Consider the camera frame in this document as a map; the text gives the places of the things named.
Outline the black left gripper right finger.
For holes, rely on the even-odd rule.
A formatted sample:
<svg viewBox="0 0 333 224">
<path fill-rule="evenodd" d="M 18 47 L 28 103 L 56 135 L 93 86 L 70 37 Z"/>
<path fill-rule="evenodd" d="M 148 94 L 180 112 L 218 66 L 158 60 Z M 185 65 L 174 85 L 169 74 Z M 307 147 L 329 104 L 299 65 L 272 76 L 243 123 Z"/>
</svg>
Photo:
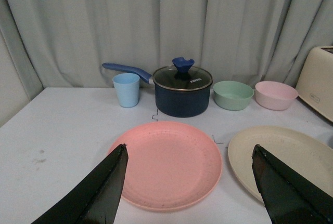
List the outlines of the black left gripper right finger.
<svg viewBox="0 0 333 224">
<path fill-rule="evenodd" d="M 272 223 L 332 223 L 332 196 L 259 144 L 252 171 Z"/>
</svg>

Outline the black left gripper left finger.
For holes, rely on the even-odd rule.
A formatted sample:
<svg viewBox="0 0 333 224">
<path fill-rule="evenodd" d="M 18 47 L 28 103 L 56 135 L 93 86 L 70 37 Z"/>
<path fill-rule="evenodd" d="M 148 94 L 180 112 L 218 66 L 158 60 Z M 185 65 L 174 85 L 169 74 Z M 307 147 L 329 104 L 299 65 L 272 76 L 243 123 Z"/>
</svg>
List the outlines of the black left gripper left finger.
<svg viewBox="0 0 333 224">
<path fill-rule="evenodd" d="M 34 223 L 114 223 L 128 159 L 126 145 L 118 145 Z"/>
</svg>

